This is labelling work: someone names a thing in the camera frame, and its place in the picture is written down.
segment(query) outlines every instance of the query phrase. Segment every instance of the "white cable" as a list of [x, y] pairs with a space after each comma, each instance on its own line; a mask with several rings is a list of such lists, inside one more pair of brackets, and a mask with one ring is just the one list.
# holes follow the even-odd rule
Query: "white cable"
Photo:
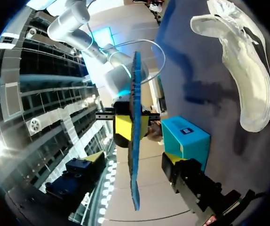
[[160, 70], [158, 71], [157, 74], [153, 75], [153, 76], [150, 77], [150, 78], [149, 78], [149, 76], [148, 76], [145, 80], [143, 80], [143, 81], [141, 82], [141, 84], [145, 84], [145, 83], [147, 83], [147, 82], [149, 82], [149, 81], [155, 79], [156, 77], [158, 77], [158, 76], [160, 75], [160, 73], [161, 73], [161, 71], [163, 70], [164, 65], [165, 65], [165, 63], [166, 63], [166, 60], [167, 60], [166, 55], [165, 55], [163, 49], [161, 48], [160, 45], [158, 45], [158, 44], [155, 43], [154, 41], [148, 40], [148, 39], [131, 40], [131, 41], [123, 42], [123, 43], [121, 43], [121, 44], [119, 44], [119, 45], [115, 45], [115, 47], [117, 48], [117, 47], [120, 47], [120, 46], [125, 46], [125, 45], [127, 45], [127, 44], [133, 44], [133, 43], [138, 43], [138, 42], [143, 42], [143, 41], [150, 42], [150, 43], [154, 44], [155, 46], [157, 46], [157, 47], [160, 49], [160, 51], [161, 51], [162, 54], [163, 54], [163, 64], [162, 64], [162, 67], [160, 68]]

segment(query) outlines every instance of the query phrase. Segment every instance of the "person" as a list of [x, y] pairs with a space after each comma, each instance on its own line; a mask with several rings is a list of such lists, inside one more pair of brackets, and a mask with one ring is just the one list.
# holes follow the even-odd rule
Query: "person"
[[151, 11], [161, 13], [164, 0], [133, 0], [134, 3], [144, 3]]

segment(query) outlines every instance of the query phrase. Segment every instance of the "black machine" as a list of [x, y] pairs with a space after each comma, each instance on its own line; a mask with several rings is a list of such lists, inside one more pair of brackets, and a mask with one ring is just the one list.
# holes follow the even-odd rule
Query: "black machine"
[[180, 193], [190, 210], [198, 217], [196, 226], [230, 226], [247, 208], [249, 203], [264, 193], [248, 190], [241, 194], [232, 190], [222, 195], [221, 183], [216, 183], [201, 171], [201, 163], [195, 159], [174, 163], [166, 153], [162, 154], [162, 169], [176, 193]]
[[66, 170], [53, 183], [47, 182], [46, 194], [27, 185], [14, 187], [6, 202], [23, 226], [76, 226], [68, 220], [86, 193], [95, 188], [106, 166], [103, 152], [83, 159], [71, 159]]

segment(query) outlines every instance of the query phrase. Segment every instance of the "black cable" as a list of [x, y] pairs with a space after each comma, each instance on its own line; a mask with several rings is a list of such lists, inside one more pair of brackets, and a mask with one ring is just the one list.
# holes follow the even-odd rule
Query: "black cable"
[[155, 219], [148, 219], [148, 220], [113, 220], [113, 219], [109, 219], [109, 221], [114, 221], [114, 222], [147, 222], [147, 221], [163, 220], [163, 219], [167, 219], [167, 218], [172, 218], [172, 217], [179, 216], [181, 214], [187, 213], [189, 211], [190, 210], [187, 210], [187, 211], [184, 211], [184, 212], [181, 212], [181, 213], [177, 213], [177, 214], [174, 214], [174, 215], [170, 215], [170, 216], [167, 216], [167, 217], [163, 217], [163, 218], [155, 218]]

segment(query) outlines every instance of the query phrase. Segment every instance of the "label on box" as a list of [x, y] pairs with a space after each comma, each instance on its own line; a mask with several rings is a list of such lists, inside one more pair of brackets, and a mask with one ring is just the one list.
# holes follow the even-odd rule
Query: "label on box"
[[184, 135], [186, 134], [190, 134], [193, 132], [193, 130], [191, 128], [185, 128], [185, 129], [182, 129], [180, 130]]

